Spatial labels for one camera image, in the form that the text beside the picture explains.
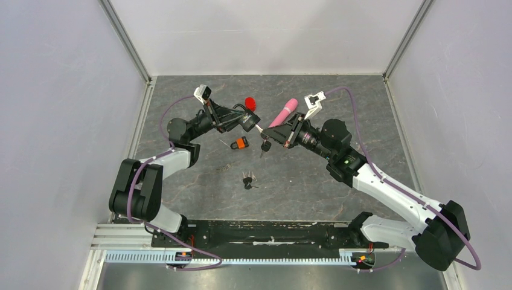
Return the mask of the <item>black Kaijing padlock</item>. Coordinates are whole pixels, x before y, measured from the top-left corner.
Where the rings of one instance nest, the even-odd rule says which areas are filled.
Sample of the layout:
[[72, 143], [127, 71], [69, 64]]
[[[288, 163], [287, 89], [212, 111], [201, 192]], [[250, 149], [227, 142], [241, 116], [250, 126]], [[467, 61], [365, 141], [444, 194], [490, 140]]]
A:
[[232, 108], [241, 113], [241, 116], [237, 119], [237, 123], [245, 132], [251, 131], [261, 120], [259, 116], [257, 116], [252, 110], [248, 109], [245, 105], [239, 103], [234, 105]]

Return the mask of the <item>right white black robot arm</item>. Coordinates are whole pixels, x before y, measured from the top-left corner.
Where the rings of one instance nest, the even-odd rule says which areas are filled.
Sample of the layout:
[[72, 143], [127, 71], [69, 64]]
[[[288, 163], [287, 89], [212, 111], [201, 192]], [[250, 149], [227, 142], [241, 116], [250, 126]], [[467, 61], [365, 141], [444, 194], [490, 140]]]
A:
[[349, 229], [349, 240], [363, 247], [368, 242], [413, 249], [438, 271], [446, 271], [470, 240], [464, 209], [459, 203], [443, 204], [425, 197], [386, 175], [367, 157], [351, 147], [352, 135], [343, 121], [329, 119], [318, 129], [304, 115], [261, 131], [286, 149], [302, 146], [327, 160], [326, 169], [338, 182], [366, 193], [404, 220], [383, 219], [362, 213]]

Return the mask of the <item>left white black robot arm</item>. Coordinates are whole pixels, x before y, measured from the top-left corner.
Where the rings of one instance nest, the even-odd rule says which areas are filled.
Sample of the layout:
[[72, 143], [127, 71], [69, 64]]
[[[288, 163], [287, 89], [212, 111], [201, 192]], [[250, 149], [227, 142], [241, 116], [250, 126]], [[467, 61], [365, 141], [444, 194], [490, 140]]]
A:
[[166, 231], [166, 238], [176, 247], [185, 245], [190, 237], [184, 215], [167, 208], [161, 201], [164, 179], [195, 165], [200, 145], [192, 141], [215, 129], [228, 132], [238, 125], [249, 124], [252, 112], [241, 104], [233, 108], [206, 101], [190, 120], [173, 118], [164, 134], [169, 149], [146, 159], [127, 158], [121, 162], [108, 207], [114, 214], [131, 222], [149, 223]]

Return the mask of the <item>black-head key set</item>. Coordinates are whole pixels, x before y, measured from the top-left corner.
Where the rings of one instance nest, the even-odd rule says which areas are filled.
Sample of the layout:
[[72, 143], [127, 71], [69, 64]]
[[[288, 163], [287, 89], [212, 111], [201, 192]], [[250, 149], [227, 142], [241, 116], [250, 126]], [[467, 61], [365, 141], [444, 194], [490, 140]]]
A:
[[[255, 127], [257, 128], [257, 130], [259, 131], [259, 133], [262, 133], [262, 132], [263, 132], [263, 128], [261, 128], [259, 125], [256, 125]], [[262, 144], [261, 144], [261, 154], [260, 154], [260, 158], [262, 158], [262, 157], [264, 156], [264, 154], [265, 154], [266, 152], [268, 152], [268, 151], [270, 150], [271, 146], [272, 146], [272, 145], [271, 145], [271, 143], [270, 143], [270, 141], [266, 141], [266, 140], [264, 140], [264, 139], [262, 139], [262, 140], [263, 140], [263, 142], [262, 142]]]

